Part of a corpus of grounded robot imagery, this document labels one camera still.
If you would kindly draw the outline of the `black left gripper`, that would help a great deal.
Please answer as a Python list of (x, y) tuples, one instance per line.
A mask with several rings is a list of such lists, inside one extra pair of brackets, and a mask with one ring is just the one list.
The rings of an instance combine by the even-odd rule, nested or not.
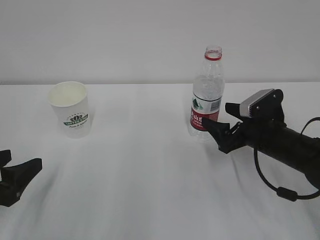
[[(10, 149), (0, 151), (0, 166), (7, 165), (11, 160)], [(34, 158), (19, 165), (1, 168), (0, 205), (10, 207), (18, 202), (28, 184), (42, 168), (41, 158)]]

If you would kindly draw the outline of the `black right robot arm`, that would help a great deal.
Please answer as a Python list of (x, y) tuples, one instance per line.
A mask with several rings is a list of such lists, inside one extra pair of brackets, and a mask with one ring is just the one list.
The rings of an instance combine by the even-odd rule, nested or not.
[(311, 185), (320, 187), (320, 140), (288, 128), (281, 106), (275, 115), (253, 118), (241, 116), (237, 103), (226, 103), (225, 109), (239, 119), (233, 127), (208, 118), (201, 121), (221, 152), (249, 146), (301, 172)]

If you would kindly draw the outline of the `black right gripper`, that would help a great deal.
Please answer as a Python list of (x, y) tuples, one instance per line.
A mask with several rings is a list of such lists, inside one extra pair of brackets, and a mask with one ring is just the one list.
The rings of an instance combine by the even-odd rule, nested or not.
[(245, 146), (264, 154), (288, 153), (288, 128), (282, 112), (263, 117), (240, 115), (240, 104), (227, 102), (225, 112), (240, 120), (232, 128), (229, 123), (202, 119), (202, 126), (209, 132), (223, 153), (230, 153)]

